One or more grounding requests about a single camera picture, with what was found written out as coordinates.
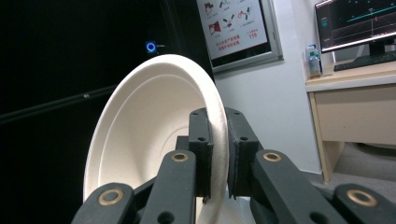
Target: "framed poster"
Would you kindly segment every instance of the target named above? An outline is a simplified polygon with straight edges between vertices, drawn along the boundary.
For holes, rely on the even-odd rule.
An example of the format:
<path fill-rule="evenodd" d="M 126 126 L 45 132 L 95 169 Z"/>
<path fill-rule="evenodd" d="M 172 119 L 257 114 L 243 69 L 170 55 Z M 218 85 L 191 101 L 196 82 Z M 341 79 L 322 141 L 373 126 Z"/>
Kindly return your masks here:
<path fill-rule="evenodd" d="M 214 73 L 282 59 L 271 0 L 197 0 Z"/>

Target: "floor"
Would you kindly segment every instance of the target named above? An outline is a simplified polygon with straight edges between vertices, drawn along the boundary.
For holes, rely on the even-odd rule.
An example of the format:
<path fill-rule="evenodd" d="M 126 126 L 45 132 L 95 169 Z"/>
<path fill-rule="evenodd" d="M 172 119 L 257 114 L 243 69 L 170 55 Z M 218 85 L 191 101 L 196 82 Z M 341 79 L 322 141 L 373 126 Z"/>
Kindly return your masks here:
<path fill-rule="evenodd" d="M 346 143 L 329 183 L 324 183 L 321 175 L 306 176 L 313 185 L 330 190 L 342 184 L 359 184 L 396 203 L 396 149 L 393 148 Z"/>

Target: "screw hole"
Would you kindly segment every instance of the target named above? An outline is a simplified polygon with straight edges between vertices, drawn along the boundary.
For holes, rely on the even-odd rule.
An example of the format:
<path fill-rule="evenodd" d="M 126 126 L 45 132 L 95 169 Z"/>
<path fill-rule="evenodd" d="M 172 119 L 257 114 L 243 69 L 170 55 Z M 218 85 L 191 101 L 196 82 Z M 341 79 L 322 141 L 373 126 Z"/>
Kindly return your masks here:
<path fill-rule="evenodd" d="M 269 154 L 269 155 L 268 155 L 268 158 L 269 158 L 269 159 L 272 159 L 272 160 L 276 160 L 276 159 L 277 159 L 277 156 L 274 155 L 274 154 Z"/>
<path fill-rule="evenodd" d="M 175 155 L 175 159 L 177 160 L 183 160 L 184 158 L 186 158 L 183 154 L 176 154 Z"/>
<path fill-rule="evenodd" d="M 118 194 L 117 192 L 114 191 L 114 192 L 109 192 L 108 194 L 106 194 L 106 195 L 103 197 L 103 199 L 104 199 L 105 201 L 107 201 L 107 202 L 110 202 L 110 201 L 116 200 L 117 197 L 119 197 L 119 194 Z"/>
<path fill-rule="evenodd" d="M 327 219 L 325 216 L 323 216 L 321 213 L 311 213 L 311 215 L 309 215 L 311 217 L 311 219 L 318 224 L 328 224 L 329 223 L 329 219 Z"/>
<path fill-rule="evenodd" d="M 170 224 L 170 223 L 173 223 L 175 221 L 175 217 L 170 212 L 162 212 L 158 216 L 157 221 L 160 224 Z"/>

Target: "computer screen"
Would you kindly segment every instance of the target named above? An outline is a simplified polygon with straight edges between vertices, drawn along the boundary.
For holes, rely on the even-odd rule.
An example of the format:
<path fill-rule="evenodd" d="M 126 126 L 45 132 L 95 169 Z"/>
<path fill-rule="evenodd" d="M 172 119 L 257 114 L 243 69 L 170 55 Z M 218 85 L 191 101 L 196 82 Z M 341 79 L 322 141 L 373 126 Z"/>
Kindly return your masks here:
<path fill-rule="evenodd" d="M 322 53 L 396 37 L 396 0 L 328 0 L 315 11 Z"/>

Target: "dark background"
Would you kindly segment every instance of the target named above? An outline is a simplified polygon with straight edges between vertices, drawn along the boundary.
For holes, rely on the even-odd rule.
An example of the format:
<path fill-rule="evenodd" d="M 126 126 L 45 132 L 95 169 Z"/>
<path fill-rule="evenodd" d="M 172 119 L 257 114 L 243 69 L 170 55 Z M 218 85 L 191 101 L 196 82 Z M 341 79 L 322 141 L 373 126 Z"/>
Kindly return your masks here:
<path fill-rule="evenodd" d="M 149 40 L 167 47 L 147 54 Z M 71 222 L 108 97 L 164 53 L 213 79 L 195 1 L 0 1 L 2 223 Z M 90 91 L 100 94 L 81 97 Z"/>

